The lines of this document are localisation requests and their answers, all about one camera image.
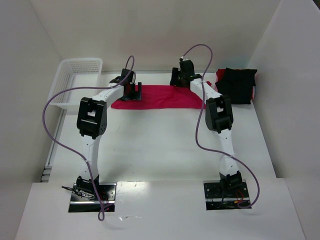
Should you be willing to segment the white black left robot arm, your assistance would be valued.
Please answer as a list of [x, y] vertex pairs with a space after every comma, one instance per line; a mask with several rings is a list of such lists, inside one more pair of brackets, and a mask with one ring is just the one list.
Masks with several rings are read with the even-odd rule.
[[107, 129], [107, 110], [117, 100], [142, 99], [142, 84], [135, 83], [136, 73], [122, 69], [121, 75], [109, 82], [107, 89], [93, 97], [80, 100], [76, 126], [82, 140], [85, 160], [76, 180], [76, 189], [97, 196], [99, 190], [98, 152], [102, 135]]

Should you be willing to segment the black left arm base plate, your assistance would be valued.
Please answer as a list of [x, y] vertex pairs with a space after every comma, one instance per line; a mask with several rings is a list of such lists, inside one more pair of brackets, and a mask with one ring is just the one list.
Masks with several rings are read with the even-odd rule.
[[[116, 189], [116, 183], [101, 183], [99, 185], [99, 196], [104, 205], [105, 212], [115, 211]], [[98, 213], [100, 210], [101, 206], [96, 195], [80, 190], [77, 188], [76, 184], [74, 184], [70, 196], [68, 212]]]

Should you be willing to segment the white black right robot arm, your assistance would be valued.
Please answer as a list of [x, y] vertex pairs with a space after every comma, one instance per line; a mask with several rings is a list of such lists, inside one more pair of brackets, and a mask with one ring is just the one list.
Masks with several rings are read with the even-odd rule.
[[225, 196], [230, 195], [242, 184], [242, 175], [234, 159], [234, 117], [230, 97], [218, 93], [203, 81], [202, 76], [195, 73], [194, 63], [185, 57], [179, 59], [179, 67], [172, 69], [170, 85], [187, 88], [204, 101], [206, 126], [217, 134], [222, 148], [219, 165], [220, 189]]

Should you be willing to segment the crimson red t shirt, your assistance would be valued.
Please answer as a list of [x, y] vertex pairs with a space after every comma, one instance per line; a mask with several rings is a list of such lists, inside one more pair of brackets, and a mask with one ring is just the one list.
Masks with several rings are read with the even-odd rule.
[[170, 85], [144, 85], [141, 100], [117, 100], [116, 110], [200, 109], [202, 100], [188, 88]]

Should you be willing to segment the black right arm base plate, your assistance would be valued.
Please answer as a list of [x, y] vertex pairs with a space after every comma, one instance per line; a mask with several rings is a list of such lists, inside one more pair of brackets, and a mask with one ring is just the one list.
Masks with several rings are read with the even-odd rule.
[[207, 211], [236, 210], [251, 204], [247, 183], [242, 181], [240, 187], [223, 193], [219, 181], [204, 181], [204, 197]]

